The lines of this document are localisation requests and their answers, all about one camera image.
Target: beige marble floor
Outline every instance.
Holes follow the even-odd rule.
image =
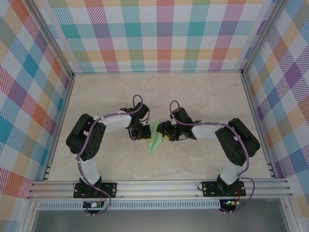
[[[77,76],[49,180],[77,180],[74,155],[65,140],[81,114],[103,116],[132,106],[141,94],[151,109],[150,122],[169,119],[169,103],[176,99],[193,120],[229,121],[240,118],[257,136],[238,73],[151,73]],[[104,180],[214,179],[227,158],[216,140],[163,140],[152,157],[147,141],[130,140],[127,130],[104,135],[96,155]],[[262,149],[244,175],[268,178]]]

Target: gray floor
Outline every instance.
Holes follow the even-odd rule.
[[[141,94],[151,109],[150,122],[169,119],[169,103],[178,100],[193,120],[240,118],[257,136],[238,73],[143,73],[77,76],[49,180],[77,180],[74,155],[65,140],[81,114],[103,116],[132,107]],[[164,140],[153,156],[147,141],[132,141],[125,129],[104,135],[96,155],[103,180],[215,179],[227,158],[217,140]],[[262,149],[251,159],[252,178],[268,178]]]
[[[240,212],[219,210],[39,211],[35,232],[287,232],[279,199],[252,200]]]

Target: green object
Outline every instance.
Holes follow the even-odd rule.
[[[148,142],[148,156],[152,156],[154,151],[158,148],[162,142],[162,134],[156,132],[160,119],[150,124],[151,139]]]

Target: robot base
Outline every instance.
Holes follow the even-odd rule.
[[[104,183],[101,181],[101,178],[97,183],[94,184],[97,188],[107,192],[111,198],[116,197],[117,192],[117,183]],[[102,193],[90,187],[84,181],[79,179],[79,182],[74,186],[73,198],[101,198]]]
[[[233,185],[233,188],[227,193],[223,194],[218,188],[217,181],[203,181],[201,182],[201,190],[203,191],[203,197],[244,197],[246,196],[246,189],[242,181],[237,181]]]

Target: vented metal panel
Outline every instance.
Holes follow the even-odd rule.
[[[151,210],[151,209],[219,209],[220,200],[159,200],[124,201],[113,200],[111,210]],[[42,201],[38,210],[85,210],[82,201]]]

